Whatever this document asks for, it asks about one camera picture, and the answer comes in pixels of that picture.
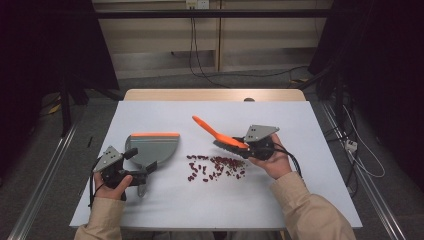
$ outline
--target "table surface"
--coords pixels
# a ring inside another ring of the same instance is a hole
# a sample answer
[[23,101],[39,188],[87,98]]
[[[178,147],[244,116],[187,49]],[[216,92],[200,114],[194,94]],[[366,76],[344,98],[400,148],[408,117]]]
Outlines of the table surface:
[[[125,101],[120,102],[102,151],[109,145],[113,145],[118,151],[123,151],[126,137],[134,131],[148,132],[152,129],[161,129],[181,133],[177,151],[167,161],[165,167],[153,173],[152,181],[148,184],[150,195],[146,194],[140,199],[136,191],[131,189],[127,191],[127,207],[121,222],[123,227],[142,230],[284,228],[280,207],[268,189],[272,179],[258,167],[250,164],[251,166],[246,168],[246,176],[240,180],[221,177],[219,181],[206,184],[201,179],[195,182],[187,181],[187,176],[191,174],[190,168],[187,167],[188,160],[185,158],[188,153],[207,156],[216,156],[217,153],[220,156],[226,155],[212,144],[213,138],[191,120],[192,115],[199,115],[216,130],[222,130],[230,136],[242,135],[252,123],[279,126],[281,130],[277,134],[280,138],[284,136],[283,143],[296,155],[310,191],[323,195],[332,202],[353,227],[362,226],[312,108],[304,100],[302,92],[271,90],[267,95],[267,90],[262,89],[202,90],[203,93],[213,94],[206,94],[211,98],[206,97],[209,102],[199,102],[197,99],[202,95],[199,92],[194,94],[196,91],[194,89],[130,90]],[[132,101],[135,92],[143,93],[144,97],[152,94],[154,101],[145,98],[137,98],[145,101]],[[217,94],[222,94],[230,102],[211,101]],[[187,102],[163,102],[170,101],[171,95]],[[196,101],[188,101],[194,95]],[[246,97],[265,102],[239,102]],[[268,114],[271,114],[271,117],[263,117]],[[237,124],[228,121],[228,117],[225,119],[222,117],[231,115],[237,119]],[[128,163],[124,168],[131,170]],[[318,175],[317,171],[326,174]],[[85,201],[87,191],[86,187],[71,226],[79,226],[88,220],[89,209]]]

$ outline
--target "beige sleeve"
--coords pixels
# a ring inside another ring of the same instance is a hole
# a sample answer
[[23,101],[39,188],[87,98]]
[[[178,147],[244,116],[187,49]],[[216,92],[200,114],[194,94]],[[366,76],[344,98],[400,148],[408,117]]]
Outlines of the beige sleeve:
[[75,239],[121,239],[120,223],[125,202],[94,198],[88,224],[78,228]]
[[346,218],[327,199],[309,193],[297,172],[277,179],[271,190],[292,239],[355,239]]

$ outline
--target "wire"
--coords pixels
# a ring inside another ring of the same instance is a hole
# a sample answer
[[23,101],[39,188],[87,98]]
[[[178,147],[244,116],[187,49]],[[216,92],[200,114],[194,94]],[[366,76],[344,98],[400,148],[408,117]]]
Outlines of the wire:
[[[206,80],[208,80],[210,83],[214,84],[214,85],[218,85],[221,87],[225,87],[225,88],[230,88],[228,86],[219,84],[219,83],[215,83],[212,80],[210,80],[209,78],[211,77],[222,77],[222,76],[241,76],[241,77],[258,77],[258,78],[262,78],[262,77],[273,77],[273,76],[278,76],[278,75],[283,75],[285,73],[289,73],[290,74],[290,79],[291,80],[291,72],[293,70],[296,69],[301,69],[301,68],[308,68],[309,66],[298,66],[298,67],[294,67],[291,68],[289,70],[285,70],[282,72],[278,72],[278,73],[270,73],[270,74],[261,74],[261,75],[255,75],[255,74],[242,74],[242,73],[220,73],[220,74],[211,74],[211,75],[206,75],[202,69],[202,65],[200,64],[200,59],[199,59],[199,52],[198,52],[198,46],[197,46],[197,30],[196,30],[196,20],[194,18],[191,18],[191,44],[190,44],[190,56],[189,56],[189,65],[190,65],[190,71],[191,73],[196,76],[196,77],[201,77],[201,78],[206,78]],[[202,75],[198,75],[193,71],[192,65],[191,65],[191,56],[192,56],[192,52],[193,52],[193,42],[195,45],[195,53],[196,53],[196,58],[197,58],[197,63],[199,65],[200,71],[202,73]]]
[[281,149],[274,148],[273,149],[274,151],[285,153],[291,158],[291,160],[294,164],[294,167],[296,168],[296,171],[299,173],[299,176],[302,177],[302,171],[300,170],[300,165],[299,165],[299,162],[297,161],[296,157],[293,154],[289,153],[283,145],[278,144],[278,143],[274,143],[274,145],[281,148]]
[[[195,44],[195,47],[196,47],[196,57],[197,57],[197,63],[199,64],[200,72],[202,73],[202,75],[203,75],[203,76],[199,76],[199,75],[195,74],[195,73],[194,73],[194,71],[193,71],[193,68],[192,68],[192,66],[191,66],[191,54],[192,54],[192,52],[193,52],[193,39],[194,39],[194,44]],[[215,83],[215,82],[213,82],[213,81],[212,81],[212,80],[210,80],[210,79],[206,76],[206,74],[203,72],[202,65],[200,64],[199,52],[198,52],[198,50],[197,50],[196,21],[194,20],[194,18],[191,18],[191,44],[190,44],[190,57],[189,57],[189,64],[190,64],[190,71],[191,71],[191,73],[193,73],[193,75],[194,75],[194,76],[197,76],[197,77],[204,77],[204,78],[206,78],[206,80],[208,80],[208,82],[210,82],[210,83],[212,83],[212,84],[214,84],[214,85],[217,85],[217,86],[220,86],[220,87],[223,87],[223,88],[230,88],[230,87],[228,87],[228,86],[225,86],[225,85],[222,85],[222,84],[219,84],[219,83]]]
[[377,160],[377,162],[378,162],[378,164],[380,165],[380,167],[381,167],[381,169],[383,170],[383,173],[382,174],[380,174],[380,175],[376,175],[376,174],[373,174],[373,173],[371,173],[371,172],[369,172],[366,168],[365,168],[365,166],[362,164],[362,163],[360,163],[360,162],[358,162],[358,160],[356,159],[356,157],[353,157],[353,154],[352,154],[352,152],[351,151],[349,151],[348,150],[348,152],[350,152],[351,154],[352,154],[352,157],[353,157],[353,160],[358,164],[358,166],[362,169],[362,170],[364,170],[368,175],[370,175],[370,176],[373,176],[373,177],[377,177],[377,178],[381,178],[381,177],[384,177],[384,175],[386,174],[386,170],[384,169],[384,166],[383,166],[383,164],[381,164],[381,162],[380,162],[380,160],[377,158],[377,156],[375,156],[375,154],[371,151],[371,149],[365,144],[365,142],[362,140],[362,138],[361,138],[361,136],[359,136],[359,133],[358,133],[358,131],[356,130],[356,127],[354,126],[354,122],[353,122],[353,120],[352,120],[352,118],[350,117],[350,114],[349,114],[349,111],[346,109],[346,107],[343,105],[343,108],[344,108],[344,110],[346,111],[346,113],[347,113],[347,116],[349,117],[349,120],[350,120],[350,122],[352,123],[352,127],[353,127],[353,130],[355,131],[355,133],[356,133],[356,136],[358,137],[358,139],[361,141],[361,143],[365,146],[365,148],[374,156],[374,158]]

